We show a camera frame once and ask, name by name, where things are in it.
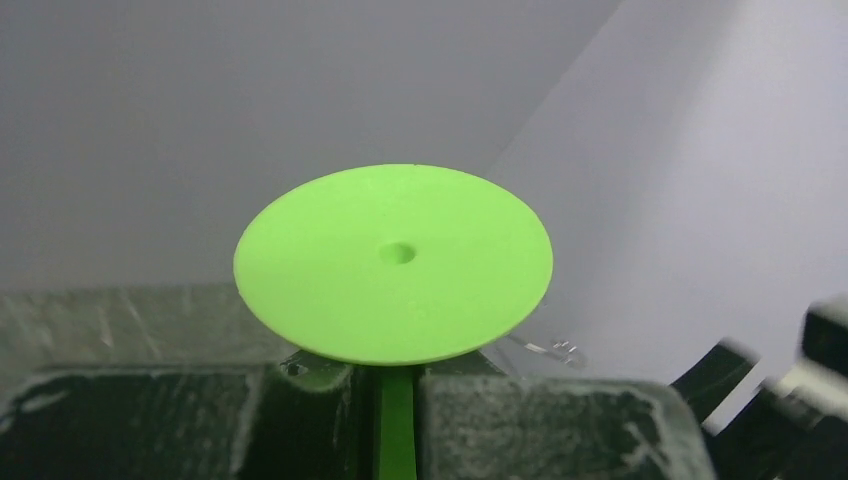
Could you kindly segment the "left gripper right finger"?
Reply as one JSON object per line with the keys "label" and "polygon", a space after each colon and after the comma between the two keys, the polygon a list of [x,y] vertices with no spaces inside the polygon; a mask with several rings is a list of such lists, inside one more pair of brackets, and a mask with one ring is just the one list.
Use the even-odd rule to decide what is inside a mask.
{"label": "left gripper right finger", "polygon": [[699,423],[668,385],[464,366],[427,366],[418,379],[423,479],[717,476]]}

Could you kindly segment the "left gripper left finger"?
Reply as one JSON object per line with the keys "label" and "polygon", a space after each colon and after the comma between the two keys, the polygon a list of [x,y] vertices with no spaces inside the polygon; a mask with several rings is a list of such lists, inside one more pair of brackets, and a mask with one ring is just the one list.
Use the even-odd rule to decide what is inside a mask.
{"label": "left gripper left finger", "polygon": [[64,365],[1,403],[5,479],[366,479],[360,372],[279,362]]}

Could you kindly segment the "green plastic wine glass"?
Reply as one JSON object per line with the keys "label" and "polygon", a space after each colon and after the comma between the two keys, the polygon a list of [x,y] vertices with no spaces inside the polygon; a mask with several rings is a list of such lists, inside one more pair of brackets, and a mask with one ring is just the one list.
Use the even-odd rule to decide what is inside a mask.
{"label": "green plastic wine glass", "polygon": [[376,373],[375,473],[418,477],[423,365],[523,322],[553,272],[549,235],[521,199],[444,167],[385,164],[309,181],[264,208],[233,256],[245,305],[307,352]]}

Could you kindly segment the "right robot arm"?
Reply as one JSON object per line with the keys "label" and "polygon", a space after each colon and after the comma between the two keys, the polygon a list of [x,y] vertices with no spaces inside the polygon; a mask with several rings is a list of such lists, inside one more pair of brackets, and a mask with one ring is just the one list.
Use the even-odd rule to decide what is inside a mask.
{"label": "right robot arm", "polygon": [[812,303],[789,371],[702,436],[719,479],[846,478],[847,296]]}

